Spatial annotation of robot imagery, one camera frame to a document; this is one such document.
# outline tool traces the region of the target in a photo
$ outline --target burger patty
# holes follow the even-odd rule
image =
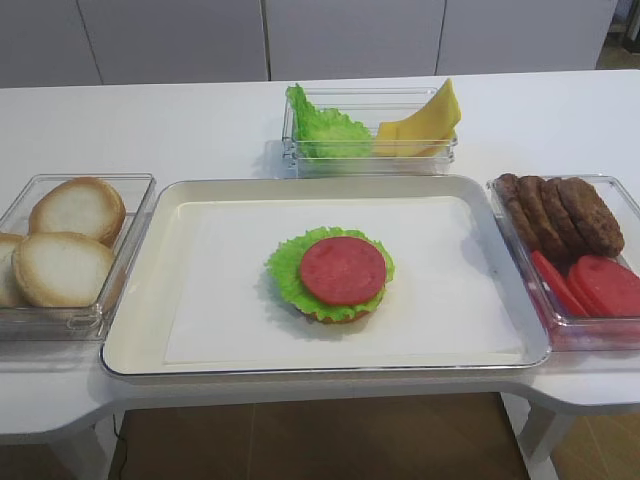
[[[624,248],[620,225],[596,189],[580,178],[557,185],[562,205],[586,244],[597,255],[617,257]]]
[[[540,196],[551,225],[569,248],[571,256],[579,257],[589,253],[591,249],[587,246],[584,238],[582,238],[582,235],[573,224],[571,216],[562,205],[562,200],[560,200],[560,194],[558,193],[558,184],[561,182],[560,178],[552,178],[543,182],[540,185]]]
[[[531,228],[529,219],[524,213],[518,198],[518,177],[512,173],[500,175],[495,182],[495,187],[502,203],[504,203],[509,215],[511,215],[511,221],[520,239],[532,252],[540,250],[540,240],[538,240],[537,235]]]
[[[522,204],[531,228],[540,240],[542,252],[550,260],[562,261],[570,258],[567,246],[560,238],[542,204],[540,194],[544,180],[536,176],[520,177],[518,180],[518,198]]]

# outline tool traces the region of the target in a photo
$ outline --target table leg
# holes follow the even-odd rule
[[[116,415],[118,430],[122,417],[122,414]],[[113,417],[109,415],[70,438],[50,444],[50,447],[77,480],[106,480],[116,444]]]
[[[575,417],[530,405],[515,395],[502,394],[502,402],[531,480],[557,480],[550,455],[573,425]]]

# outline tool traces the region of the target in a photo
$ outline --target clear plastic container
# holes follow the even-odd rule
[[[307,98],[319,109],[337,108],[354,121],[362,122],[372,136],[380,122],[402,120],[417,112],[435,95],[436,88],[309,89]],[[391,141],[378,147],[414,147],[427,150],[426,156],[376,156],[371,142],[300,141],[296,134],[295,112],[287,99],[282,129],[283,159],[290,176],[312,178],[346,175],[440,175],[454,161],[458,139]],[[340,147],[344,157],[307,158],[304,152],[315,147]]]
[[[640,274],[640,207],[613,178],[600,175],[562,175],[579,177],[595,187],[620,224],[625,247],[616,259],[618,263]],[[640,318],[584,318],[568,314],[538,275],[529,249],[518,237],[511,217],[495,190],[495,180],[489,182],[496,221],[507,247],[520,270],[541,322],[547,328],[556,351],[569,350],[636,350],[640,349]]]
[[[99,340],[115,312],[129,267],[140,245],[155,198],[149,174],[36,175],[0,218],[0,232],[25,235],[31,210],[56,186],[93,176],[111,184],[125,204],[126,218],[114,244],[115,260],[95,303],[81,308],[0,307],[0,340]]]

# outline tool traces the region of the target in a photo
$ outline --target lettuce leaf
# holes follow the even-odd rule
[[[267,269],[276,281],[283,300],[293,304],[303,313],[315,313],[319,320],[331,318],[335,323],[353,318],[362,311],[375,310],[385,293],[383,288],[373,299],[366,303],[354,306],[333,306],[321,302],[307,290],[298,273],[302,257],[318,241],[339,236],[361,238],[374,245],[382,253],[387,264],[386,282],[393,280],[395,266],[389,253],[382,246],[382,243],[369,240],[359,230],[343,230],[339,227],[320,227],[310,230],[303,236],[281,243],[267,261]]]
[[[373,136],[362,122],[354,122],[336,108],[318,110],[298,84],[287,88],[287,97],[296,114],[297,140],[310,142],[300,144],[307,158],[371,156]]]

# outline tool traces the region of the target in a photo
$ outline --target sandwich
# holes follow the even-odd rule
[[[394,264],[359,230],[320,227],[281,243],[267,261],[282,299],[326,324],[353,322],[378,308]]]

